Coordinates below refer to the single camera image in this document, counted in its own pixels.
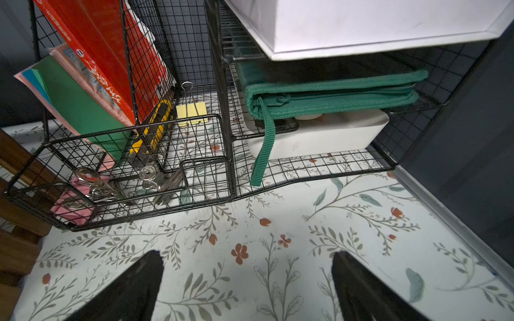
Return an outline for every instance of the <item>wire grid shelf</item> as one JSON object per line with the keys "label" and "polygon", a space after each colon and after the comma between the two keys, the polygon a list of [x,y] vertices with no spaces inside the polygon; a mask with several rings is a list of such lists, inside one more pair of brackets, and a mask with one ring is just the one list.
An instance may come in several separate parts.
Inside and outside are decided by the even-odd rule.
{"label": "wire grid shelf", "polygon": [[138,125],[149,121],[158,100],[173,99],[177,75],[155,0],[120,3],[128,80]]}
{"label": "wire grid shelf", "polygon": [[[251,126],[249,128],[248,124],[253,122],[253,117],[245,107],[245,97],[241,90],[241,84],[239,83],[235,64],[230,64],[229,70],[229,82],[233,84],[234,89],[236,89],[228,91],[229,110],[231,115],[234,116],[230,119],[232,139],[250,139],[264,136],[264,126]],[[275,126],[277,134],[290,133],[297,130],[299,127],[298,122],[294,118],[276,120]]]}
{"label": "wire grid shelf", "polygon": [[376,145],[395,162],[403,161],[440,111],[430,106],[443,107],[450,102],[489,46],[490,42],[482,41],[389,52],[413,68],[428,70],[430,76],[417,84],[420,99],[416,103],[389,110],[389,124],[375,139]]}
{"label": "wire grid shelf", "polygon": [[[195,98],[205,101],[209,112],[219,109],[213,86],[203,86],[197,90]],[[182,98],[178,103],[185,103],[189,98]],[[170,176],[175,171],[183,171],[185,179],[177,188],[166,192],[145,190],[141,187],[139,170],[130,164],[129,152],[135,138],[134,130],[144,125],[111,130],[101,135],[84,135],[65,137],[43,144],[34,155],[27,169],[18,174],[14,180],[30,177],[32,183],[25,187],[12,189],[13,201],[55,226],[81,231],[125,221],[132,221],[163,213],[189,210],[211,204],[224,203],[231,198],[227,181],[228,159],[221,134],[221,119],[216,114],[199,116],[195,119],[207,119],[178,129],[182,120],[173,120],[150,125],[164,128],[162,143],[155,152],[162,172]],[[100,147],[120,146],[123,153],[116,162],[111,160]],[[109,177],[123,191],[125,199],[113,202],[88,200],[76,186],[69,182],[78,167],[97,170],[101,176]],[[70,211],[62,206],[49,203],[58,202],[66,193],[74,193],[90,205],[86,210]],[[156,205],[154,198],[158,195],[170,195],[167,204]],[[123,203],[134,201],[135,206],[125,208]]]}
{"label": "wire grid shelf", "polygon": [[[401,161],[415,142],[423,136],[437,115],[436,108],[447,103],[451,94],[458,89],[463,76],[473,68],[485,48],[484,46],[482,51],[476,49],[471,53],[472,50],[467,45],[455,45],[441,47],[442,49],[420,48],[388,53],[405,63],[428,69],[436,75],[431,74],[428,81],[419,85],[421,99],[418,103],[387,110],[391,117],[390,123],[367,149],[271,160],[265,172],[263,185],[252,187],[249,181],[255,158],[249,151],[247,139],[262,136],[263,131],[258,127],[250,130],[245,125],[248,113],[245,112],[243,94],[237,88],[237,74],[233,65],[232,68],[226,67],[229,65],[227,62],[230,61],[266,59],[266,57],[223,1],[218,3],[217,0],[206,0],[206,7],[199,4],[198,0],[136,2],[137,4],[134,5],[130,1],[132,9],[148,27],[148,33],[151,32],[155,37],[154,45],[171,74],[180,81],[193,79],[201,84],[195,87],[194,97],[196,101],[206,103],[209,115],[196,119],[208,118],[209,121],[206,124],[186,128],[179,128],[176,120],[151,125],[166,127],[161,143],[152,155],[155,164],[168,175],[177,170],[183,171],[185,175],[182,184],[168,192],[144,190],[138,177],[139,171],[130,165],[127,157],[135,136],[134,132],[138,131],[141,134],[148,125],[74,137],[57,121],[48,121],[48,128],[52,128],[47,130],[47,141],[50,142],[45,143],[34,155],[32,163],[25,166],[26,170],[15,177],[17,188],[14,188],[13,184],[9,193],[17,204],[63,229],[81,231],[122,221],[230,202],[294,182],[391,170],[394,168],[395,161]],[[214,2],[220,5],[218,13],[216,10],[209,10],[212,9]],[[218,15],[220,24],[217,25],[216,21],[212,22],[205,18],[205,13],[207,16],[210,13],[215,18]],[[123,16],[126,17],[127,14],[128,9],[124,11]],[[37,45],[34,49],[36,57],[40,58],[40,53],[45,55],[42,48],[56,46],[62,42],[62,38],[43,15],[39,13],[33,16],[34,39],[38,40],[35,42]],[[207,60],[210,51],[209,54],[205,51],[206,28],[210,28],[210,44],[213,46],[211,50],[214,53],[220,53],[220,57],[224,55],[224,59],[221,60],[214,57],[212,60],[214,64]],[[219,28],[222,39],[220,43],[212,38],[216,35],[211,32],[213,28]],[[138,63],[130,56],[130,50],[136,49],[131,46],[136,39],[130,40],[130,30],[126,32],[126,36],[127,56],[131,59],[132,65]],[[170,43],[173,45],[173,50],[170,50]],[[192,57],[195,59],[180,60],[185,59],[187,54],[193,51],[197,52],[196,56]],[[439,54],[438,58],[434,58],[434,54]],[[459,67],[459,64],[464,62],[459,58],[461,56],[474,59],[466,70]],[[453,57],[450,64],[447,60],[449,57]],[[180,62],[178,74],[174,72],[172,60]],[[459,81],[455,81],[456,75],[461,77]],[[130,82],[133,88],[137,88],[140,84],[134,84],[134,79],[131,77]],[[211,83],[213,79],[217,80],[217,86]],[[184,97],[179,90],[171,88],[169,92],[174,93],[173,105],[189,102],[190,98]],[[147,110],[150,107],[155,108],[141,101],[134,101],[134,106],[135,111],[138,108]],[[277,127],[278,133],[298,128],[295,121],[286,122],[281,126]],[[116,142],[113,137],[119,133],[123,133],[123,138]],[[121,152],[122,156],[116,166],[102,168],[102,165],[108,161],[107,154],[84,138],[94,140],[99,146],[113,144],[118,146],[117,151]],[[53,205],[64,192],[72,191],[81,195],[69,183],[77,166],[94,168],[101,171],[101,175],[109,176],[111,181],[118,184],[124,191],[125,201],[132,200],[137,205],[126,209],[121,206],[124,202],[121,200],[109,204],[89,201],[92,211],[87,214],[90,217],[83,225],[75,224],[81,219],[80,215],[77,216],[77,211],[65,213],[70,214],[68,216],[55,215],[48,210],[48,206]],[[171,195],[167,205],[153,203],[154,197],[160,194]],[[88,202],[83,194],[81,198],[84,202]]]}
{"label": "wire grid shelf", "polygon": [[[228,5],[223,0],[219,0],[218,4],[225,61],[231,63],[269,60]],[[389,115],[390,122],[374,140],[375,146],[384,151],[394,163],[401,163],[430,128],[440,109],[449,103],[453,94],[465,82],[465,77],[472,72],[487,52],[489,45],[489,41],[482,41],[382,53],[384,57],[394,59],[412,69],[425,69],[430,76],[416,85],[416,91],[420,97],[414,104],[382,109]],[[238,79],[234,73],[233,64],[230,64],[229,68],[237,85]],[[241,100],[244,98],[242,92],[237,94],[229,92],[230,98],[235,95],[239,96]],[[243,116],[243,119],[248,118],[245,110]],[[296,130],[295,125],[288,122],[281,128],[277,127],[277,134]],[[253,128],[252,131],[245,132],[241,126],[234,128],[233,125],[232,127],[236,139],[249,139],[264,135],[260,128]]]}

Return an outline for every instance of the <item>red book cover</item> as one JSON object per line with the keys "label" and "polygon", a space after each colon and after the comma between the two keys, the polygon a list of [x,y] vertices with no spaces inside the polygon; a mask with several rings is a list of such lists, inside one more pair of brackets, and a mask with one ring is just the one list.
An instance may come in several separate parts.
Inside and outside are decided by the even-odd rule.
{"label": "red book cover", "polygon": [[[135,122],[118,0],[34,0],[86,67]],[[170,88],[171,76],[153,35],[124,3],[132,79],[143,122]]]}

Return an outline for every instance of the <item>white plastic container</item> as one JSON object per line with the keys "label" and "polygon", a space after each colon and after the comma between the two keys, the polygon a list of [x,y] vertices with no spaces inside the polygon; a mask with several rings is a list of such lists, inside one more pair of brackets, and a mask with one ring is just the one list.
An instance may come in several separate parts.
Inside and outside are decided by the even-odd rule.
{"label": "white plastic container", "polygon": [[498,38],[513,0],[226,0],[271,60]]}
{"label": "white plastic container", "polygon": [[[337,112],[312,120],[299,120],[298,130],[276,136],[269,159],[364,149],[388,122],[387,114],[379,109]],[[248,139],[254,157],[259,154],[263,141],[264,137]]]}

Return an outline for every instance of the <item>white tray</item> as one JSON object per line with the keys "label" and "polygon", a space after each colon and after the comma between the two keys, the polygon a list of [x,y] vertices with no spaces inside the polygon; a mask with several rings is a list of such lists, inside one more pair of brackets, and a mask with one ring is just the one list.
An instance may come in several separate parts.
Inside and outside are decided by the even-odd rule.
{"label": "white tray", "polygon": [[513,0],[226,0],[271,60],[498,38]]}
{"label": "white tray", "polygon": [[[298,130],[276,136],[269,159],[364,149],[388,122],[387,114],[379,109],[337,112],[312,120],[298,120]],[[263,141],[264,137],[248,139],[254,157],[259,154]]]}

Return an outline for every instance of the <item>orange flower print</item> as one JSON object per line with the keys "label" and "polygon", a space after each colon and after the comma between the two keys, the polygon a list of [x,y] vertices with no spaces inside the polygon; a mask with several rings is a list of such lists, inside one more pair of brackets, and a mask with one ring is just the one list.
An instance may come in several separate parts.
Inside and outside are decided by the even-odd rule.
{"label": "orange flower print", "polygon": [[291,239],[290,239],[290,238],[286,239],[286,235],[285,235],[285,234],[282,234],[280,237],[281,237],[282,239],[281,239],[281,240],[279,240],[279,245],[282,245],[282,246],[284,246],[285,248],[288,248],[288,247],[289,247],[289,245],[287,245],[287,244],[288,244],[288,243],[291,243]]}
{"label": "orange flower print", "polygon": [[271,221],[267,218],[261,218],[261,220],[259,221],[259,223],[262,225],[262,226],[269,226],[271,224]]}
{"label": "orange flower print", "polygon": [[396,216],[397,218],[401,218],[402,215],[403,215],[403,212],[400,211],[399,209],[397,209],[396,207],[392,207],[391,208],[391,214],[393,214],[394,216]]}
{"label": "orange flower print", "polygon": [[50,279],[51,279],[50,273],[47,273],[47,274],[43,275],[43,279],[42,279],[43,284],[49,284],[50,283]]}
{"label": "orange flower print", "polygon": [[209,236],[209,243],[211,243],[212,245],[215,245],[216,241],[218,241],[216,234],[211,234],[211,236]]}
{"label": "orange flower print", "polygon": [[232,250],[232,256],[235,256],[235,262],[237,264],[243,264],[243,259],[248,258],[248,253],[246,253],[246,250],[246,245],[241,246],[239,243],[235,246],[235,250]]}

